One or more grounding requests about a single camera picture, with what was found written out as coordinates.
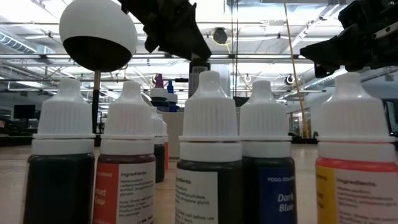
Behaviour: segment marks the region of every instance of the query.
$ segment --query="wooden floor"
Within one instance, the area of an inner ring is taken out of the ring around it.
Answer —
[[[24,172],[29,154],[29,147],[0,147],[0,224],[19,223]],[[316,145],[294,145],[293,157],[297,173],[298,222],[315,224]],[[156,186],[156,224],[174,223],[175,171],[176,161],[171,161],[164,182]]]

